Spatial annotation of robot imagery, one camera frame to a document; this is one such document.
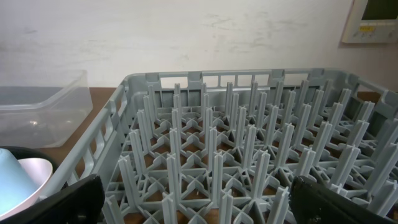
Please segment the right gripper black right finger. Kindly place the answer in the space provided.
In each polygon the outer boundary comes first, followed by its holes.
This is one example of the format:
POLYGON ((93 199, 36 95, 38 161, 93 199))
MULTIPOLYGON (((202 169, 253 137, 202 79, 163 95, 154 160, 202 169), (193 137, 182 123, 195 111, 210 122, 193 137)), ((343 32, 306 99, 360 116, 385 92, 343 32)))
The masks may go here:
POLYGON ((294 178, 289 206, 297 223, 315 224, 394 224, 344 198, 308 177, 294 178))

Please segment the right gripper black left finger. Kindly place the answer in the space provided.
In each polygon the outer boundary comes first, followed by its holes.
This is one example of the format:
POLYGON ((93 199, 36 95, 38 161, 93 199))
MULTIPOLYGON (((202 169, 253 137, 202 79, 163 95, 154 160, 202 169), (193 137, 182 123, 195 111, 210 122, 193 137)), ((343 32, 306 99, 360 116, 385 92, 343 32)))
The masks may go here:
POLYGON ((97 223, 104 200, 101 177, 91 174, 1 223, 97 223))

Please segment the pink plastic bowl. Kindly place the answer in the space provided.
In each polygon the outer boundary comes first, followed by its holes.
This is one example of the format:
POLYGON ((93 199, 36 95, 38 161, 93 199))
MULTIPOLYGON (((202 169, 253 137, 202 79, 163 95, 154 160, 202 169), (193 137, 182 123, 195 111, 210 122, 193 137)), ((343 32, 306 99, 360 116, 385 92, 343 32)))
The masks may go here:
POLYGON ((53 174, 53 167, 51 163, 41 158, 28 158, 18 160, 24 170, 28 173, 29 177, 37 184, 38 189, 27 199, 15 206, 12 210, 1 215, 4 220, 11 217, 33 205, 39 198, 40 191, 44 188, 53 174))

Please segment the light blue plastic cup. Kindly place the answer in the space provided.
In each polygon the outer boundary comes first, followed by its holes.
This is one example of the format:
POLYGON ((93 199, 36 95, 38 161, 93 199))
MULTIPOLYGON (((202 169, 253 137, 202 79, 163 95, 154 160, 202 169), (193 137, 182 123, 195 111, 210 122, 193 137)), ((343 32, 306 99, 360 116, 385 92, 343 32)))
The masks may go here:
POLYGON ((1 148, 1 215, 18 206, 38 189, 12 153, 1 148))

